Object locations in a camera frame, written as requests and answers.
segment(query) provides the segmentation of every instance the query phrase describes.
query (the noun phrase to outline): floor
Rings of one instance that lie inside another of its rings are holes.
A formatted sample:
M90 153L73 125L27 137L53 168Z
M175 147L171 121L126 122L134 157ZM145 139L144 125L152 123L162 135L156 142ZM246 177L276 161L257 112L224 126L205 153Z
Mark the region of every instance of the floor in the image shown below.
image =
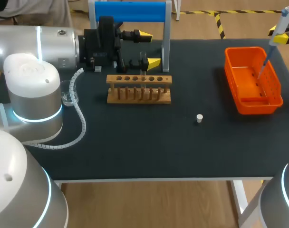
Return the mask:
M288 0L182 0L181 11L281 10L288 4ZM72 16L78 33L89 27L86 15ZM278 19L279 14L271 13L221 14L226 38L268 38ZM140 29L161 39L162 27L158 23L125 23L121 30ZM208 14L183 14L179 21L173 15L171 35L172 39L220 39L215 19ZM289 45L279 50L289 69ZM261 183L243 183L250 201ZM64 184L62 190L70 211L69 228L238 227L226 181Z

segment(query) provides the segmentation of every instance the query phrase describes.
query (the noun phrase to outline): black table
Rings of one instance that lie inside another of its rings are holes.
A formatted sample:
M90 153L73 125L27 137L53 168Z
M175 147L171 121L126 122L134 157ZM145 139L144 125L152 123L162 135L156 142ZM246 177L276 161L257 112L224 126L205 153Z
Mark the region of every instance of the black table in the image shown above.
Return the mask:
M289 72L276 51L271 62L284 105L263 116L237 112L224 72L225 48L267 45L263 39L172 40L171 105L107 104L106 75L115 70L87 72L77 81L84 138L58 151L28 149L54 180L271 177L289 162ZM159 57L160 42L123 43L126 59L144 50ZM61 79L72 73L60 73ZM9 101L4 81L0 103ZM200 125L197 114L204 116ZM76 111L65 107L62 132L50 144L70 142L80 131Z

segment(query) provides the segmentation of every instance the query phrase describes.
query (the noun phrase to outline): yellow and black tape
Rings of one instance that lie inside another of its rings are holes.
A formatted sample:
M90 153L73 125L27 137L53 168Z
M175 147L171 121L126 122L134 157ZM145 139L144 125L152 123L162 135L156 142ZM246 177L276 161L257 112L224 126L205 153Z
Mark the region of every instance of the yellow and black tape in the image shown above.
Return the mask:
M214 13L281 13L281 10L199 10L199 11L181 11L180 14L210 14Z
M219 13L214 13L214 17L215 17L216 25L217 25L217 28L219 30L219 34L221 36L221 39L226 39L226 36L225 36L225 33L224 33L224 29L223 29L222 24L221 24L220 14Z

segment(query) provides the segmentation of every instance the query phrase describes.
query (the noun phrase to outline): orange plastic basket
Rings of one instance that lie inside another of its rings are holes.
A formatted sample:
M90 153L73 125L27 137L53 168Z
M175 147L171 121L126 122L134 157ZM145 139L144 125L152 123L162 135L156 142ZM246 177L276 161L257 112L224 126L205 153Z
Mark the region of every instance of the orange plastic basket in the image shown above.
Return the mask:
M261 47L230 47L225 50L225 72L240 114L271 114L283 105L281 84Z

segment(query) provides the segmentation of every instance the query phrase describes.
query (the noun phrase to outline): metal bolt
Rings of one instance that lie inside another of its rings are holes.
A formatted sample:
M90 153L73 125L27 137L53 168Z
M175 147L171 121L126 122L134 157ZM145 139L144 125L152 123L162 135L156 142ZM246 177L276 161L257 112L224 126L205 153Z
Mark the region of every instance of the metal bolt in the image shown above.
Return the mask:
M67 32L64 31L64 30L59 30L59 31L58 31L58 34L59 34L59 35L65 35L66 33L67 33Z

